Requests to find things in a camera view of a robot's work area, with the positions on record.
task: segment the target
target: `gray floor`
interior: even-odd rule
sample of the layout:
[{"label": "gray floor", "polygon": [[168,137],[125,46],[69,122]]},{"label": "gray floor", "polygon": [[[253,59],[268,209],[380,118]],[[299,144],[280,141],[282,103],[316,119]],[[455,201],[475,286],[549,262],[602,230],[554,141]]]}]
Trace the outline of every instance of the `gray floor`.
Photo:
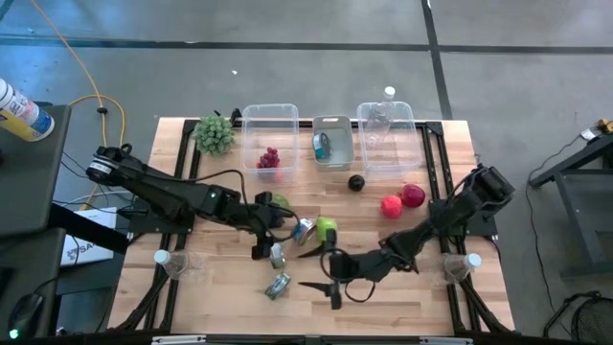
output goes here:
[{"label": "gray floor", "polygon": [[[431,0],[441,44],[613,45],[613,3],[579,0]],[[427,43],[418,0],[182,0],[41,4],[71,37],[228,42]],[[27,0],[16,0],[0,35],[51,36]],[[128,112],[127,141],[146,158],[160,116],[229,113],[248,104],[293,103],[301,116],[353,115],[385,85],[418,119],[440,119],[427,52],[76,49],[103,94]],[[524,188],[528,172],[613,108],[610,55],[443,54],[454,119],[468,120],[481,160],[516,187],[497,217],[503,269],[518,331],[540,334],[552,314],[534,252]],[[3,46],[2,78],[38,100],[67,103],[91,93],[69,53],[57,47]],[[86,164],[100,143],[91,100],[75,107],[66,151]],[[119,115],[108,116],[109,143]],[[581,148],[576,143],[560,158]],[[558,272],[580,264],[577,241],[554,186],[531,193],[536,230],[554,304],[576,291],[613,295],[610,279],[564,283]],[[91,184],[62,170],[57,199],[89,193]],[[100,297],[91,298],[100,311]],[[63,313],[73,323],[71,312]],[[560,327],[553,336],[568,337]]]}]

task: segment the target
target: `butcher block tabletop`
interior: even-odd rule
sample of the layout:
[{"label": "butcher block tabletop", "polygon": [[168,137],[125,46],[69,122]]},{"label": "butcher block tabletop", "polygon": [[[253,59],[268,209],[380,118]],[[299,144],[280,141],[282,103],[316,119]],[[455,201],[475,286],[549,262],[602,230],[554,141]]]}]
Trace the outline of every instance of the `butcher block tabletop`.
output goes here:
[{"label": "butcher block tabletop", "polygon": [[[173,174],[185,118],[161,118],[148,163],[155,169]],[[475,157],[466,121],[442,121],[449,163],[454,183],[475,167]],[[427,202],[417,209],[405,209],[398,219],[380,215],[380,200],[394,195],[403,183],[414,183],[431,198],[425,161],[403,180],[367,181],[364,190],[355,193],[347,188],[349,177],[361,173],[361,152],[356,133],[353,135],[355,162],[346,172],[318,172],[310,145],[312,129],[300,128],[300,166],[291,183],[259,181],[245,174],[249,201],[260,192],[284,195],[291,208],[301,217],[316,219],[319,215],[336,219],[338,247],[349,253],[363,253],[378,248],[378,240],[394,231],[409,229],[427,217]],[[439,190],[445,196],[436,141],[431,138]],[[193,140],[188,147],[184,177],[188,176]],[[198,175],[225,169],[242,169],[240,132],[233,149],[221,157],[203,156]],[[240,190],[239,178],[229,173],[206,181]],[[288,218],[276,230],[287,234],[295,221]],[[125,262],[109,327],[122,323],[138,305],[151,285],[155,263],[153,254],[159,248],[161,235],[146,234],[133,243],[125,254]],[[186,249],[206,258],[206,277],[200,283],[181,282],[174,307],[171,331],[174,334],[339,334],[339,335],[447,335],[453,334],[449,302],[444,286],[433,283],[433,273],[421,274],[392,271],[376,285],[375,294],[366,303],[355,303],[343,295],[343,308],[331,310],[323,292],[298,285],[298,282],[327,283],[318,258],[296,259],[317,246],[314,237],[304,246],[293,241],[284,243],[287,257],[285,272],[291,277],[289,288],[275,301],[264,291],[279,273],[268,260],[252,261],[251,246],[255,237],[244,231],[198,219],[188,236]],[[513,329],[511,309],[502,270],[493,244],[482,238],[468,237],[467,252],[478,253],[482,266],[472,274],[475,289],[508,328]],[[429,241],[417,256],[421,271],[427,270],[441,251],[437,240]],[[358,299],[368,295],[371,283],[355,280],[349,293]],[[466,300],[457,287],[462,318],[469,328]],[[166,305],[168,283],[160,294],[155,326]]]}]

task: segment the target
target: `spray can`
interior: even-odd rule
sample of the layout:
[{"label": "spray can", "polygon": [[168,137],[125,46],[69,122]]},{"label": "spray can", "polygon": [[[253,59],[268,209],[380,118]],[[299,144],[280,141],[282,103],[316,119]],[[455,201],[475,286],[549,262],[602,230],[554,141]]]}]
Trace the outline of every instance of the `spray can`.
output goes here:
[{"label": "spray can", "polygon": [[29,142],[46,138],[54,119],[31,100],[0,79],[0,127]]}]

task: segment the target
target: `water bottle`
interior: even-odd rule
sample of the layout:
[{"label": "water bottle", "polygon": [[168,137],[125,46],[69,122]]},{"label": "water bottle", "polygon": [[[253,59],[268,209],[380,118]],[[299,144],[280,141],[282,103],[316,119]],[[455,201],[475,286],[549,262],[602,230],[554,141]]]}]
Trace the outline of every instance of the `water bottle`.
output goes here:
[{"label": "water bottle", "polygon": [[204,258],[187,250],[158,250],[153,259],[161,265],[169,277],[182,282],[202,282],[205,278]]},{"label": "water bottle", "polygon": [[443,254],[432,269],[434,284],[442,286],[460,283],[474,268],[481,265],[479,254]]},{"label": "water bottle", "polygon": [[394,95],[396,95],[396,89],[392,86],[386,87],[383,93],[383,102],[377,103],[371,108],[368,120],[364,126],[366,143],[371,147],[385,142],[385,138],[394,120],[392,115]]}]

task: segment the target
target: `clear plastic bin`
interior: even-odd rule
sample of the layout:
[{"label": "clear plastic bin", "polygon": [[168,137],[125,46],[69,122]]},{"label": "clear plastic bin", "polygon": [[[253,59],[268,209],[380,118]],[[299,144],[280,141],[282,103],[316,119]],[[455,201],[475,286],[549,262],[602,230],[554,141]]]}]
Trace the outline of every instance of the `clear plastic bin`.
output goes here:
[{"label": "clear plastic bin", "polygon": [[[263,180],[286,181],[299,161],[298,108],[294,104],[249,105],[242,112],[242,165]],[[277,150],[277,168],[258,168],[267,148]]]},{"label": "clear plastic bin", "polygon": [[393,104],[392,126],[385,139],[376,145],[367,144],[364,128],[376,103],[362,103],[357,108],[362,165],[367,180],[402,179],[421,164],[420,136],[411,106],[404,102]]}]

